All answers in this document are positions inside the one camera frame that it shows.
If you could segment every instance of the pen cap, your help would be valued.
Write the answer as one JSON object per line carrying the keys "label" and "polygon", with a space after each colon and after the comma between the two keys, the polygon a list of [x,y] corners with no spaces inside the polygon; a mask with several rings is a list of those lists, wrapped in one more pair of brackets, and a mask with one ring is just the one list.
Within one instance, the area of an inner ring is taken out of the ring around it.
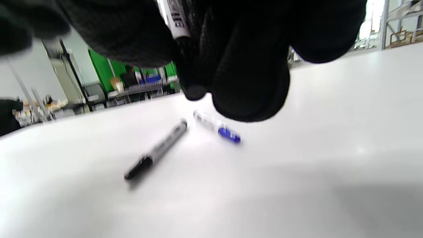
{"label": "pen cap", "polygon": [[125,175],[126,180],[131,180],[138,174],[146,172],[153,165],[153,160],[150,156],[142,158],[138,164]]}
{"label": "pen cap", "polygon": [[219,135],[221,135],[225,139],[232,141],[233,143],[237,144],[237,143],[241,142],[241,137],[238,134],[229,130],[228,128],[221,127],[221,128],[219,128],[218,133],[219,133]]}

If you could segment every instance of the blue pen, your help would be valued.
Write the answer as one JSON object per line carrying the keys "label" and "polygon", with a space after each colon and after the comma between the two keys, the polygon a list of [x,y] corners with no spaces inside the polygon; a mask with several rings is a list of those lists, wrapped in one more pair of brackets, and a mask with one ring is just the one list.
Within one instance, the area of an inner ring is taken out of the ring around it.
{"label": "blue pen", "polygon": [[199,112],[198,110],[194,111],[194,118],[201,122],[201,124],[205,125],[206,127],[210,128],[212,131],[217,132],[223,138],[232,141],[233,143],[241,142],[241,137],[238,133],[228,129],[226,125],[219,121],[215,120],[211,116]]}

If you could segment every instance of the black marker cap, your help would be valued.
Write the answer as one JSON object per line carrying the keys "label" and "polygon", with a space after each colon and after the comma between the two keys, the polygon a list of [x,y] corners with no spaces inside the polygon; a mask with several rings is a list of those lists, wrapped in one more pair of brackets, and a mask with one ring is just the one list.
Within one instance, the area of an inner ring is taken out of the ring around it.
{"label": "black marker cap", "polygon": [[131,180],[139,174],[143,174],[150,169],[153,165],[153,160],[150,156],[142,158],[138,164],[125,175],[126,180]]}

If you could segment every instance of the person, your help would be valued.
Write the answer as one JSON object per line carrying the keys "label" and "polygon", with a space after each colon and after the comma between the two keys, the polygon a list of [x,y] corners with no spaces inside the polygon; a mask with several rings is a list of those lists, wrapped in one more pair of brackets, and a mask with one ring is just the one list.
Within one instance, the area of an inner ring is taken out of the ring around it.
{"label": "person", "polygon": [[126,73],[121,74],[121,79],[124,82],[124,88],[129,88],[132,85],[137,85],[138,80],[135,75],[134,67],[130,65],[125,65]]}
{"label": "person", "polygon": [[20,111],[23,103],[18,100],[0,99],[0,136],[21,128],[13,115],[13,110]]}
{"label": "person", "polygon": [[[139,84],[140,81],[143,84],[146,84],[146,80],[143,77],[143,74],[136,72],[134,67],[130,65],[125,65],[126,73],[121,74],[122,81],[124,82],[124,88],[129,88],[132,85]],[[150,92],[146,92],[147,97],[150,99],[151,95]],[[145,100],[144,94],[131,94],[129,95],[131,102],[142,101]]]}

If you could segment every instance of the white wall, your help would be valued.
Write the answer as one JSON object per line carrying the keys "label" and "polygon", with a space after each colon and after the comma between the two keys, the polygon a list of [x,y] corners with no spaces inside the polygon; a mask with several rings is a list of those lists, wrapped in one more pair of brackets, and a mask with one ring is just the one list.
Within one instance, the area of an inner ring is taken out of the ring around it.
{"label": "white wall", "polygon": [[85,85],[99,82],[99,77],[88,54],[88,45],[81,36],[72,29],[70,34],[63,37],[63,43],[75,57],[76,62],[73,63],[76,63],[77,68],[79,68],[81,83]]}
{"label": "white wall", "polygon": [[[11,55],[11,58],[14,68],[32,97],[31,88],[35,88],[42,98],[50,94],[55,100],[66,99],[41,41],[34,40],[31,49]],[[10,69],[7,57],[0,58],[0,83],[0,97],[26,99]]]}

